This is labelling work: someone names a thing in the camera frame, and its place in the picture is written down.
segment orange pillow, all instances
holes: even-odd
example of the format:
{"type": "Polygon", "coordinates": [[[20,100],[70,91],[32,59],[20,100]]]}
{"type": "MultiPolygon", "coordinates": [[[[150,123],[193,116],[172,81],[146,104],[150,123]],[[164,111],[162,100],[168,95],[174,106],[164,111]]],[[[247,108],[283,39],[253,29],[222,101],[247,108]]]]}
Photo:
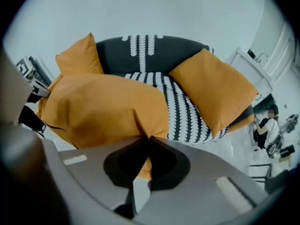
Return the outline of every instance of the orange pillow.
{"type": "Polygon", "coordinates": [[[254,114],[251,114],[248,117],[246,117],[244,120],[240,121],[239,123],[234,124],[233,126],[230,126],[228,128],[227,133],[231,133],[231,132],[238,130],[244,126],[247,126],[248,124],[250,124],[253,121],[254,121],[254,114]]]}
{"type": "Polygon", "coordinates": [[[145,135],[167,138],[169,132],[163,93],[114,75],[62,77],[50,96],[41,99],[37,115],[80,149],[145,135]]]}
{"type": "Polygon", "coordinates": [[[55,60],[62,76],[104,74],[92,33],[56,55],[55,60]]]}
{"type": "Polygon", "coordinates": [[[258,91],[241,73],[206,49],[169,74],[198,107],[215,137],[253,101],[258,91]]]}

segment person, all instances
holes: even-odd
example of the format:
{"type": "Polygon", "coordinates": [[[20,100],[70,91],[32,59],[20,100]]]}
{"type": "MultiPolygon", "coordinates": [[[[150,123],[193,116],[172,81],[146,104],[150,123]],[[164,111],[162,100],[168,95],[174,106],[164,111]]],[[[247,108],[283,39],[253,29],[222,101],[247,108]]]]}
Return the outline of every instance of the person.
{"type": "Polygon", "coordinates": [[[260,124],[255,120],[256,130],[253,139],[260,149],[267,148],[275,141],[279,134],[278,107],[273,104],[268,109],[268,118],[264,118],[260,124]]]}

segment white wall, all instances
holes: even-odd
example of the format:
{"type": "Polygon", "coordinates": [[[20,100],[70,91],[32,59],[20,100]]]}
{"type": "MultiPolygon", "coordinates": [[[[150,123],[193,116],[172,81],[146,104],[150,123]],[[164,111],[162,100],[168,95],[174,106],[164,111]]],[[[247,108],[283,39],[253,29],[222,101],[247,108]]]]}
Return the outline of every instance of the white wall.
{"type": "MultiPolygon", "coordinates": [[[[265,0],[261,23],[257,34],[250,46],[256,56],[267,53],[270,57],[280,38],[285,19],[273,0],[265,0]]],[[[265,57],[262,57],[262,64],[265,64],[265,57]]]]}
{"type": "MultiPolygon", "coordinates": [[[[279,108],[280,125],[285,123],[285,119],[292,114],[300,115],[300,78],[295,74],[293,69],[289,69],[275,83],[274,91],[272,92],[277,106],[279,108]]],[[[296,166],[300,160],[300,146],[297,145],[300,139],[300,120],[295,130],[284,135],[284,147],[291,144],[295,147],[295,153],[292,154],[292,167],[296,166]]]]}
{"type": "Polygon", "coordinates": [[[263,6],[264,0],[27,0],[3,43],[14,63],[41,56],[54,77],[55,55],[89,32],[96,41],[133,34],[188,38],[226,60],[238,46],[249,49],[263,6]]]}

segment pillow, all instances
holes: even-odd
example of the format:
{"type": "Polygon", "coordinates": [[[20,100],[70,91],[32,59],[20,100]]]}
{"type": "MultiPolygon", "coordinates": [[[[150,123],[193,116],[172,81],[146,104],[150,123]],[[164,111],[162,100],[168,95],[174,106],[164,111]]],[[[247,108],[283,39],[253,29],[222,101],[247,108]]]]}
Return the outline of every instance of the pillow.
{"type": "Polygon", "coordinates": [[[163,93],[114,75],[64,76],[39,110],[46,125],[80,149],[141,136],[167,138],[169,132],[163,93]]]}
{"type": "Polygon", "coordinates": [[[244,118],[242,121],[239,121],[238,123],[235,123],[234,125],[231,125],[228,128],[227,133],[231,133],[231,132],[238,130],[244,126],[247,126],[248,124],[250,124],[253,121],[254,121],[254,114],[251,114],[248,117],[244,118]]]}
{"type": "Polygon", "coordinates": [[[202,49],[169,74],[198,107],[212,136],[232,123],[258,94],[229,64],[202,49]]]}
{"type": "Polygon", "coordinates": [[[62,76],[104,73],[92,33],[56,55],[55,60],[62,76]]]}
{"type": "Polygon", "coordinates": [[[247,117],[249,117],[252,114],[254,114],[253,107],[250,105],[241,113],[240,116],[238,116],[231,124],[229,124],[229,128],[242,122],[244,119],[246,119],[247,117]]]}

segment chair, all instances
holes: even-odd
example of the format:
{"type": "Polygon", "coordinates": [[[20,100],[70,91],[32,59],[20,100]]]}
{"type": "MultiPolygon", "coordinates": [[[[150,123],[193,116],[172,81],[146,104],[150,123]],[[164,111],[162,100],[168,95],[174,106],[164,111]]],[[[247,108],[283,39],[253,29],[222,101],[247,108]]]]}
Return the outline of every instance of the chair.
{"type": "Polygon", "coordinates": [[[250,167],[260,167],[260,166],[269,166],[267,173],[265,176],[254,176],[251,177],[256,182],[262,182],[265,184],[264,189],[267,191],[267,193],[272,194],[275,192],[278,188],[283,187],[288,182],[289,178],[291,177],[290,172],[288,170],[283,170],[280,174],[278,174],[275,177],[271,177],[271,171],[272,171],[272,164],[259,164],[259,165],[250,165],[250,167]]]}

